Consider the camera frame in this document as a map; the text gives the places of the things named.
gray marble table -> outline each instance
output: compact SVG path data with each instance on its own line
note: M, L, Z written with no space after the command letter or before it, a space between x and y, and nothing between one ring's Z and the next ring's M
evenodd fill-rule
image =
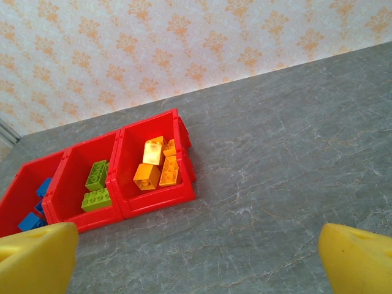
M177 107L198 199L80 235L69 293L331 293L323 224L392 235L391 62L387 43L25 136L0 194L27 160Z

orange lego brick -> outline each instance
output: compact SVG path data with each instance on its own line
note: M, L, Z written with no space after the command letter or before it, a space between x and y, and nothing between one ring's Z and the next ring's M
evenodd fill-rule
M174 186L179 184L180 181L177 157L175 155L166 157L159 185L161 187Z
M157 188L160 171L153 164L139 164L134 182L140 190L154 190Z
M174 139L171 139L164 148L165 157L176 155L176 145L174 144Z
M162 151L163 151L163 146L161 144L146 143L145 151L143 154L143 163L162 165L165 158Z
M162 145L162 150L165 149L166 144L167 144L164 136L153 138L151 140L146 141L146 143L160 144L160 145Z

blue lego brick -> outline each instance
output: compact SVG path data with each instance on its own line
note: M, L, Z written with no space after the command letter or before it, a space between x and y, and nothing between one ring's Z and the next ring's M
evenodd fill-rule
M42 200L36 205L35 209L36 209L36 211L38 211L39 213L42 213L42 214L43 214Z
M48 223L45 222L43 219L37 217L34 213L29 213L23 221L18 225L18 228L25 232L28 230L32 230L34 228L40 228Z
M38 190L36 190L36 194L37 194L38 197L44 198L45 194L47 193L47 190L48 190L50 182L51 182L51 178L47 178L41 184L41 186L38 188Z

wall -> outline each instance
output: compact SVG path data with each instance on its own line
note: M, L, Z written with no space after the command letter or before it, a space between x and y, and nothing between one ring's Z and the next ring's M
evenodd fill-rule
M2 0L0 117L25 135L392 40L392 1Z

red storage box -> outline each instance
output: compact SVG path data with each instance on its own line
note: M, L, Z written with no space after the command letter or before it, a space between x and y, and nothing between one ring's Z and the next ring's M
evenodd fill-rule
M120 130L79 143L67 149L42 203L49 224L73 222L78 231L85 232L104 225L124 220L116 197L106 181L112 205L84 212L81 203L85 193L86 180L93 163L101 160L110 162L112 169L115 158L115 141Z
M63 154L57 152L22 165L0 202L0 237L20 233L18 224L31 212L45 219L34 209L42 200L36 190L47 178L56 176Z
M181 184L140 190L133 178L143 160L146 140L159 136L175 139ZM108 172L107 186L114 191L125 218L195 199L191 182L196 180L187 148L191 146L188 132L177 109L123 127L117 137L118 146Z

